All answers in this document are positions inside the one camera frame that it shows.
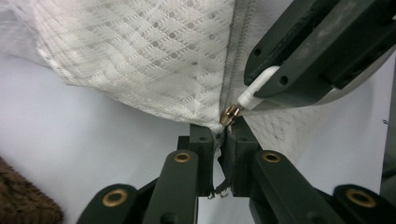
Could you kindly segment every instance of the metal zipper pull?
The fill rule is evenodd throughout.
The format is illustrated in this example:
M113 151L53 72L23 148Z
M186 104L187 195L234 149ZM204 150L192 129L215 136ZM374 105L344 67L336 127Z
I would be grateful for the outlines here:
M233 124L233 119L239 117L244 111L244 107L241 105L230 105L220 115L220 124L224 127Z
M227 127L233 124L233 119L241 116L245 109L252 110L259 105L264 99L254 96L258 91L279 69L279 66L272 66L265 69L247 89L238 97L238 104L228 106L220 115L219 123Z

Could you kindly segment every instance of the white fabric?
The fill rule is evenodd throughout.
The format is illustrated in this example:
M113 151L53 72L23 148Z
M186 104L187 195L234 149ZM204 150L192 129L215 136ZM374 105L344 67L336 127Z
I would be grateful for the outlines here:
M12 21L0 21L2 51L44 64L38 48L67 84L216 132L220 111L246 89L249 53L291 2L0 1L0 18ZM262 147L296 161L330 106L274 108L260 104L247 122Z

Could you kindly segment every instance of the mounting hole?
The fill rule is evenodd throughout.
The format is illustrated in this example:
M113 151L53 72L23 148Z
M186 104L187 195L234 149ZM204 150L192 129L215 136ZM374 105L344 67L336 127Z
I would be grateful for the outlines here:
M178 161L178 162L187 162L189 160L191 160L191 156L190 156L190 154L185 153L185 152L178 153L175 156L175 161Z
M280 162L280 157L272 152L265 152L262 154L262 158L269 162Z
M103 197L102 203L106 207L115 207L126 201L128 192L125 189L114 189Z
M161 216L161 224L177 224L178 218L174 213L165 213Z
M309 221L311 221L311 223L315 223L315 224L329 223L323 215L320 215L317 213L310 212L310 213L308 213L307 217L308 217Z
M289 78L288 77L281 77L280 80L279 80L279 83L282 86L288 85L288 82L289 82Z
M255 49L253 51L253 53L254 53L254 56L258 57L258 56L260 56L262 54L262 50L261 49Z
M351 75L346 76L346 77L344 77L343 80L341 80L340 85L341 86L346 86L349 82L352 81L352 79L353 79L353 76L351 76Z
M376 201L373 196L367 194L360 189L349 189L346 191L346 196L353 203L366 208L376 207Z

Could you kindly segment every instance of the white surface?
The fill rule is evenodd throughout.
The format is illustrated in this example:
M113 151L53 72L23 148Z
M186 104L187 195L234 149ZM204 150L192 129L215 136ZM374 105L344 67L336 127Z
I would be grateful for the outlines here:
M378 191L393 65L394 57L342 99L317 132L299 163L315 187L331 192L357 183ZM0 155L62 207L67 224L100 189L115 183L140 188L157 177L177 137L187 133L187 124L65 86L25 60L0 58ZM200 199L199 223L252 223L248 200Z
M379 192L389 120L395 53L364 84L335 102L298 168L310 183L332 193L356 184Z

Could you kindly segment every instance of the brown knit fabric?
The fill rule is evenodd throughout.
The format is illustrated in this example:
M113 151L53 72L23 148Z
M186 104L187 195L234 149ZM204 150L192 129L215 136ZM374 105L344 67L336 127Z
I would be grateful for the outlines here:
M59 224L63 214L52 199L0 158L0 224Z

